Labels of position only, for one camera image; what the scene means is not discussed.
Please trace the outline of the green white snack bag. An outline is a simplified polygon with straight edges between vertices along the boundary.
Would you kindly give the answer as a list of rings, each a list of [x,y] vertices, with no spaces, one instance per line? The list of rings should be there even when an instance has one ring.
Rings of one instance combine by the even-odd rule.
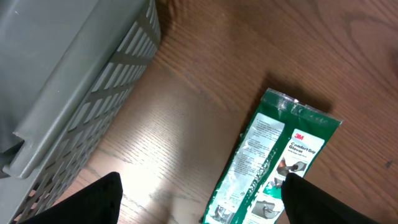
[[[303,177],[341,121],[267,89],[207,205],[203,223],[275,223],[282,183]]]

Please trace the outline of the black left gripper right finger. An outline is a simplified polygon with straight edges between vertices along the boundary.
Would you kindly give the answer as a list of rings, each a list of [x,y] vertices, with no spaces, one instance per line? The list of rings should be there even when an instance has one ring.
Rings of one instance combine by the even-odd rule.
[[[375,224],[376,221],[340,202],[294,173],[282,183],[281,196],[290,223]]]

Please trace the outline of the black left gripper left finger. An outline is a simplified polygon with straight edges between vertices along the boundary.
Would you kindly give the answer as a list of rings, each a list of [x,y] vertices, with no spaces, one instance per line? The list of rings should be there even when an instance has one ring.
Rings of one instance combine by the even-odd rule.
[[[117,224],[123,186],[118,172],[81,189],[23,224]]]

